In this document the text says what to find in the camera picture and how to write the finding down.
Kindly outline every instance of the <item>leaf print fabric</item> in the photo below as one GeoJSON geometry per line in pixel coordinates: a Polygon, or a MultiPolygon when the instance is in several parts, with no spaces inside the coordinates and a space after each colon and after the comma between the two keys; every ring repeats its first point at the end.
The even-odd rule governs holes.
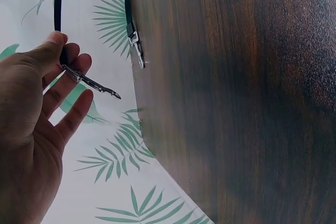
{"type": "MultiPolygon", "coordinates": [[[[53,13],[53,0],[0,0],[0,60],[39,45],[54,28],[53,13]]],[[[88,77],[122,100],[93,90],[88,115],[65,148],[59,192],[42,223],[213,223],[146,146],[138,113],[148,111],[135,99],[124,0],[62,0],[62,30],[91,55],[88,77]]],[[[50,122],[58,123],[87,88],[77,84],[50,122]]]]}

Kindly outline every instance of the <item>dark wood grain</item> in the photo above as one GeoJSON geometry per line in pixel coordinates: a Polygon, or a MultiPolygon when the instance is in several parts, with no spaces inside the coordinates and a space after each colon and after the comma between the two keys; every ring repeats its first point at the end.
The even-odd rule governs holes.
{"type": "Polygon", "coordinates": [[[336,0],[133,0],[146,144],[215,223],[336,223],[336,0]]]}

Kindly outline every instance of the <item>black leather strap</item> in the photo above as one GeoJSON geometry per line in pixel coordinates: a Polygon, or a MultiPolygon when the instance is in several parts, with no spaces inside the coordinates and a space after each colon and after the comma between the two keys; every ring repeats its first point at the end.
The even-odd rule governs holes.
{"type": "Polygon", "coordinates": [[[132,19],[132,7],[131,0],[125,0],[125,14],[126,14],[126,22],[127,22],[127,35],[129,38],[133,38],[134,36],[134,24],[132,19]]]}
{"type": "MultiPolygon", "coordinates": [[[[54,0],[54,26],[55,31],[61,31],[61,12],[62,12],[62,0],[54,0]]],[[[68,58],[63,48],[60,56],[60,64],[68,65],[68,58]]]]}
{"type": "Polygon", "coordinates": [[[131,0],[124,0],[124,1],[125,1],[126,22],[127,22],[126,27],[127,36],[130,39],[131,46],[134,47],[137,51],[139,64],[141,69],[143,69],[145,67],[145,62],[142,55],[139,34],[133,24],[131,0]]]}

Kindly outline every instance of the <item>hand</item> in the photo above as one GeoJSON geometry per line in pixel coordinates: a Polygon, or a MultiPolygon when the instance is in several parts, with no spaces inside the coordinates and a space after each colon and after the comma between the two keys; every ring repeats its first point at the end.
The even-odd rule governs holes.
{"type": "Polygon", "coordinates": [[[50,207],[62,176],[62,154],[86,116],[93,93],[84,91],[56,125],[52,113],[75,87],[65,73],[45,95],[43,90],[62,73],[63,46],[71,66],[86,73],[88,54],[79,55],[67,36],[51,33],[36,49],[0,61],[0,223],[40,223],[50,207]]]}

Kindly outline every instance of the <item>green palm leaf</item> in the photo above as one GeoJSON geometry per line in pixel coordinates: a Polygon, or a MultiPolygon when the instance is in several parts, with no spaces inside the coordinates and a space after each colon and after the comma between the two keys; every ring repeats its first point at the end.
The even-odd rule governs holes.
{"type": "Polygon", "coordinates": [[[108,212],[115,212],[117,214],[120,215],[127,215],[127,216],[131,216],[131,217],[137,217],[135,214],[128,212],[128,211],[123,211],[123,210],[118,210],[118,209],[109,209],[109,208],[99,208],[100,210],[104,210],[104,211],[108,211],[108,212]]]}
{"type": "Polygon", "coordinates": [[[132,142],[134,140],[137,143],[137,145],[140,145],[137,137],[133,134],[133,132],[129,128],[126,128],[125,126],[120,126],[120,127],[123,129],[122,132],[125,132],[124,134],[130,136],[130,139],[131,139],[132,142]]]}
{"type": "MultiPolygon", "coordinates": [[[[122,173],[128,175],[129,164],[132,164],[137,170],[140,170],[141,163],[149,164],[149,162],[143,158],[154,158],[154,156],[147,148],[142,146],[143,141],[140,143],[138,140],[138,136],[141,135],[141,131],[136,127],[137,124],[139,125],[139,121],[128,114],[133,112],[136,112],[136,110],[125,112],[124,114],[127,115],[127,117],[122,116],[122,118],[130,124],[120,124],[120,128],[117,129],[117,135],[114,136],[116,140],[113,142],[107,139],[111,146],[106,147],[100,145],[99,148],[94,149],[97,156],[84,156],[87,160],[78,160],[80,163],[92,164],[94,166],[84,167],[79,170],[106,165],[104,169],[101,168],[99,171],[103,173],[107,170],[105,177],[105,181],[107,182],[111,178],[114,170],[116,171],[117,177],[120,178],[122,173]]],[[[143,209],[141,214],[146,212],[148,212],[148,209],[143,209]]]]}
{"type": "Polygon", "coordinates": [[[108,20],[108,22],[98,23],[96,26],[102,27],[98,32],[104,32],[100,37],[107,39],[103,44],[112,41],[110,47],[114,46],[114,52],[121,49],[120,56],[125,55],[127,49],[126,59],[130,55],[130,43],[126,33],[126,14],[124,0],[99,0],[100,5],[94,5],[96,11],[93,13],[98,17],[93,20],[108,20]]]}
{"type": "Polygon", "coordinates": [[[77,161],[83,164],[101,164],[101,165],[106,164],[106,162],[83,161],[83,160],[77,160],[77,161]]]}
{"type": "MultiPolygon", "coordinates": [[[[97,217],[98,219],[101,220],[105,220],[105,221],[110,221],[110,222],[118,222],[118,223],[142,223],[144,224],[145,220],[148,220],[150,218],[152,218],[153,220],[148,220],[146,222],[146,224],[154,224],[154,223],[161,223],[163,220],[169,220],[168,223],[172,223],[172,224],[185,224],[191,217],[191,215],[193,214],[193,210],[189,211],[188,213],[185,213],[185,215],[176,220],[175,215],[180,212],[180,210],[183,208],[184,206],[184,202],[181,203],[176,203],[176,201],[179,198],[173,199],[171,201],[169,201],[168,203],[164,204],[161,207],[158,207],[159,204],[162,201],[162,195],[163,195],[163,191],[160,193],[159,197],[157,198],[157,200],[155,201],[155,203],[148,208],[147,210],[146,207],[148,206],[149,202],[151,201],[151,199],[153,198],[153,195],[155,193],[155,189],[156,186],[154,186],[149,193],[146,195],[145,199],[143,200],[140,208],[138,208],[138,200],[137,197],[134,193],[133,187],[131,186],[131,200],[132,200],[132,206],[133,206],[133,212],[129,212],[126,210],[121,210],[121,209],[110,209],[110,208],[98,208],[100,210],[103,211],[107,211],[107,212],[111,212],[113,214],[118,214],[118,215],[122,215],[125,218],[119,218],[119,217],[97,217]],[[146,217],[142,218],[139,220],[140,216],[143,216],[146,212],[151,212],[150,214],[148,214],[146,217]]],[[[189,222],[189,224],[205,224],[209,221],[209,219],[205,219],[204,220],[205,215],[203,215],[202,217],[189,222]]]]}
{"type": "Polygon", "coordinates": [[[154,204],[148,208],[146,211],[142,212],[141,214],[139,214],[139,216],[145,215],[148,212],[150,212],[151,210],[153,210],[155,207],[157,207],[161,201],[162,201],[162,196],[163,196],[163,191],[160,193],[159,197],[156,199],[156,201],[154,202],[154,204]]]}
{"type": "Polygon", "coordinates": [[[104,146],[100,146],[100,147],[102,149],[104,149],[106,152],[110,153],[114,157],[114,159],[118,159],[118,157],[116,156],[116,154],[113,151],[111,151],[110,149],[108,149],[108,148],[106,148],[104,146]]]}
{"type": "Polygon", "coordinates": [[[127,113],[138,113],[138,112],[140,112],[141,111],[141,109],[132,109],[132,110],[127,110],[125,113],[127,114],[127,113]]]}
{"type": "Polygon", "coordinates": [[[130,144],[126,141],[126,139],[120,135],[118,132],[117,132],[117,135],[119,137],[119,139],[124,143],[125,146],[127,146],[131,151],[133,150],[133,148],[130,146],[130,144]]]}
{"type": "Polygon", "coordinates": [[[139,209],[139,215],[141,215],[142,211],[146,208],[146,206],[148,205],[149,201],[151,200],[154,192],[155,192],[156,186],[153,187],[153,189],[147,194],[145,200],[143,201],[143,203],[141,204],[141,207],[139,209]]]}
{"type": "Polygon", "coordinates": [[[122,151],[122,149],[119,147],[118,144],[115,144],[115,143],[111,142],[110,140],[108,140],[108,142],[109,142],[110,144],[112,144],[112,145],[113,145],[113,146],[120,152],[120,154],[121,154],[122,156],[125,157],[124,152],[122,151]]]}
{"type": "Polygon", "coordinates": [[[16,49],[19,47],[20,44],[13,44],[9,47],[7,47],[5,50],[2,51],[0,54],[0,60],[6,58],[9,55],[12,55],[16,52],[16,49]]]}
{"type": "Polygon", "coordinates": [[[90,159],[96,159],[96,160],[100,160],[100,161],[103,161],[103,162],[106,162],[105,160],[99,158],[99,157],[90,157],[90,156],[84,156],[86,158],[90,158],[90,159]]]}
{"type": "Polygon", "coordinates": [[[142,218],[141,221],[147,220],[147,219],[153,217],[154,215],[157,215],[159,212],[162,212],[163,210],[167,209],[169,206],[174,204],[178,199],[179,198],[173,199],[173,200],[169,201],[168,203],[164,204],[162,207],[159,207],[158,209],[152,211],[150,214],[148,214],[147,216],[142,218]]]}
{"type": "Polygon", "coordinates": [[[138,169],[140,170],[140,166],[137,164],[137,162],[132,157],[132,154],[130,154],[130,162],[138,169]]]}
{"type": "Polygon", "coordinates": [[[118,176],[118,178],[120,178],[120,175],[121,175],[121,169],[120,169],[120,162],[118,161],[117,162],[117,176],[118,176]]]}
{"type": "Polygon", "coordinates": [[[109,178],[111,177],[112,175],[112,172],[113,172],[113,167],[114,167],[114,162],[111,163],[107,173],[106,173],[106,179],[105,179],[105,182],[109,180],[109,178]]]}
{"type": "Polygon", "coordinates": [[[96,217],[96,218],[100,220],[106,220],[117,223],[139,223],[138,220],[123,219],[123,218],[111,218],[111,217],[96,217]]]}
{"type": "Polygon", "coordinates": [[[184,205],[184,202],[182,202],[181,204],[179,204],[176,208],[174,208],[173,210],[171,210],[168,214],[166,214],[165,216],[162,216],[161,218],[159,219],[156,219],[156,220],[152,220],[152,221],[149,221],[149,222],[146,222],[146,224],[154,224],[154,223],[158,223],[160,221],[163,221],[165,219],[168,219],[170,217],[172,217],[174,214],[176,214],[178,211],[181,210],[181,208],[183,207],[184,205]]]}
{"type": "Polygon", "coordinates": [[[103,152],[101,152],[97,148],[95,148],[95,150],[102,158],[107,159],[108,161],[113,161],[112,159],[110,159],[108,156],[106,156],[103,152]]]}
{"type": "Polygon", "coordinates": [[[203,219],[204,219],[205,215],[199,217],[198,219],[192,221],[192,222],[189,222],[189,224],[198,224],[199,222],[201,222],[203,219]]]}
{"type": "Polygon", "coordinates": [[[143,160],[142,158],[140,158],[139,156],[137,156],[137,154],[136,154],[135,152],[134,152],[134,155],[135,155],[135,157],[136,157],[140,162],[149,164],[146,160],[143,160]]]}
{"type": "Polygon", "coordinates": [[[136,198],[135,193],[133,191],[133,187],[131,187],[131,198],[132,198],[132,204],[133,204],[134,211],[137,215],[139,215],[137,198],[136,198]]]}
{"type": "Polygon", "coordinates": [[[79,170],[86,170],[86,169],[94,168],[94,167],[101,166],[101,165],[103,165],[103,164],[92,165],[92,166],[84,167],[84,168],[81,168],[81,169],[74,170],[74,172],[77,172],[77,171],[79,171],[79,170]]]}
{"type": "Polygon", "coordinates": [[[134,131],[139,137],[142,137],[142,136],[141,136],[141,133],[139,133],[139,132],[137,131],[137,129],[136,129],[133,125],[131,125],[131,124],[127,124],[127,123],[121,123],[120,125],[122,125],[122,126],[124,126],[124,127],[126,127],[126,128],[129,128],[130,130],[134,131]]]}
{"type": "Polygon", "coordinates": [[[100,168],[100,170],[98,171],[98,174],[96,176],[96,180],[94,181],[95,183],[97,182],[97,180],[99,179],[99,177],[101,176],[101,174],[104,172],[105,168],[107,167],[107,164],[105,164],[102,168],[100,168]]]}
{"type": "Polygon", "coordinates": [[[174,222],[173,224],[184,224],[187,220],[189,220],[190,216],[193,214],[194,211],[189,212],[189,214],[186,214],[184,217],[182,217],[180,220],[174,222]]]}
{"type": "Polygon", "coordinates": [[[120,133],[124,134],[124,136],[128,139],[128,141],[132,144],[133,146],[133,149],[136,148],[135,146],[135,142],[134,142],[134,139],[133,137],[125,130],[118,130],[120,133]]]}
{"type": "Polygon", "coordinates": [[[124,173],[126,173],[126,175],[128,175],[127,173],[127,167],[126,167],[126,158],[124,157],[122,162],[121,162],[121,167],[122,167],[122,170],[124,171],[124,173]]]}

